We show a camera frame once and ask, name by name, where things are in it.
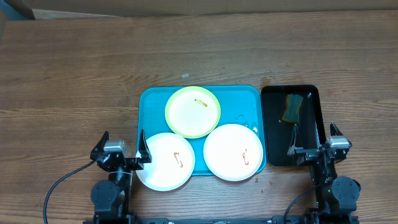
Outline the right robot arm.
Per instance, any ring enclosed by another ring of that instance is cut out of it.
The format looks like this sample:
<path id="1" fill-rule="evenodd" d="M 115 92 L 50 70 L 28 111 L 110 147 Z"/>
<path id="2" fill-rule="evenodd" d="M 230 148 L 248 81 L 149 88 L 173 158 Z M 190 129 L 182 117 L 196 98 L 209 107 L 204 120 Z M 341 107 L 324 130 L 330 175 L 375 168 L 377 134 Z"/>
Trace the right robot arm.
<path id="1" fill-rule="evenodd" d="M 302 218 L 302 223 L 356 223 L 351 215 L 357 209 L 361 185 L 354 179 L 337 176 L 335 164 L 346 159 L 351 142 L 340 132 L 335 123 L 330 124 L 331 136 L 315 149 L 302 147 L 300 131 L 294 125 L 287 155 L 296 166 L 309 166 L 313 189 L 297 197 L 286 209 L 283 221 L 293 205 L 310 193 L 314 193 L 317 208 L 310 208 Z"/>

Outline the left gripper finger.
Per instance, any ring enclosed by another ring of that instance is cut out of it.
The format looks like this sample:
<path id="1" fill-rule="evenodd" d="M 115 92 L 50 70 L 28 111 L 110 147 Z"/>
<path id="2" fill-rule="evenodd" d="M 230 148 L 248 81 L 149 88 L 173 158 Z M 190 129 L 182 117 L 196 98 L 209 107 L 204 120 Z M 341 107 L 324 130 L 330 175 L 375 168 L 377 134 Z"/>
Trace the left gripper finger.
<path id="1" fill-rule="evenodd" d="M 151 163 L 152 155 L 151 155 L 149 147 L 147 145 L 145 132 L 143 129 L 140 132 L 139 144 L 137 146 L 138 146 L 137 151 L 140 154 L 139 158 L 140 158 L 141 162 L 142 163 Z"/>
<path id="2" fill-rule="evenodd" d="M 105 131 L 101 139 L 97 143 L 97 145 L 91 150 L 90 155 L 97 156 L 99 153 L 103 152 L 104 146 L 108 140 L 109 140 L 109 132 Z"/>

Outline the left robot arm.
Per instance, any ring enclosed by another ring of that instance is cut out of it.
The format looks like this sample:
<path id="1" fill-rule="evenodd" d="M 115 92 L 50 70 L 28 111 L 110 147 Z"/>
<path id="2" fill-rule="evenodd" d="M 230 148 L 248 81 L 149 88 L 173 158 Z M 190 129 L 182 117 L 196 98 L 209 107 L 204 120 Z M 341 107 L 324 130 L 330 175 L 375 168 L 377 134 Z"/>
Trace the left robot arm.
<path id="1" fill-rule="evenodd" d="M 108 173 L 108 178 L 97 182 L 91 190 L 94 205 L 93 223 L 140 223 L 141 220 L 130 211 L 133 172 L 142 170 L 152 162 L 145 132 L 141 131 L 138 157 L 126 157 L 126 145 L 122 140 L 110 141 L 105 132 L 92 149 L 90 159 Z"/>

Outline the yellow-green plate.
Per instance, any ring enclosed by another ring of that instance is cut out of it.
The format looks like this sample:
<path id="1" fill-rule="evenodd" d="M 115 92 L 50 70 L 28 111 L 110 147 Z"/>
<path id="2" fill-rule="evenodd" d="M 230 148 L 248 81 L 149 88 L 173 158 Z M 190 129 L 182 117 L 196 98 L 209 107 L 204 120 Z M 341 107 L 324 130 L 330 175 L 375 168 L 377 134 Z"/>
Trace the yellow-green plate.
<path id="1" fill-rule="evenodd" d="M 185 138 L 196 139 L 210 134 L 221 118 L 217 97 L 200 86 L 186 86 L 171 95 L 165 106 L 169 128 Z"/>

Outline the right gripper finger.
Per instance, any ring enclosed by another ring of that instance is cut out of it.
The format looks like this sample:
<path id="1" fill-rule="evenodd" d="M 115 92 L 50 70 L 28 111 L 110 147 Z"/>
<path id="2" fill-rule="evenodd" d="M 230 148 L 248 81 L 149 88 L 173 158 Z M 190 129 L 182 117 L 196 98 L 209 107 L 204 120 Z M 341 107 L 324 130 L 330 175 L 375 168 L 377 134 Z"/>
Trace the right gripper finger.
<path id="1" fill-rule="evenodd" d="M 331 136 L 342 136 L 343 133 L 337 128 L 336 124 L 332 122 L 330 124 L 330 135 Z"/>
<path id="2" fill-rule="evenodd" d="M 297 151 L 302 150 L 303 145 L 300 137 L 300 131 L 297 124 L 294 124 L 293 131 L 292 131 L 292 139 L 290 141 L 290 145 L 287 151 L 288 156 L 293 156 L 297 153 Z"/>

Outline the green yellow sponge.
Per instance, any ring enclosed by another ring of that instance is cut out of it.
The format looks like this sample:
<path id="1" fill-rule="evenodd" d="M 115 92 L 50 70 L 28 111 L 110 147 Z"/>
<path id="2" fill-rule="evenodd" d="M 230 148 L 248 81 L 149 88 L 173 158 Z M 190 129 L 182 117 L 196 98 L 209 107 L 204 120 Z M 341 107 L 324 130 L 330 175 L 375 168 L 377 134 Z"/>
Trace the green yellow sponge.
<path id="1" fill-rule="evenodd" d="M 300 110 L 303 97 L 301 95 L 289 94 L 285 98 L 285 108 L 282 121 L 286 123 L 298 124 L 300 120 Z"/>

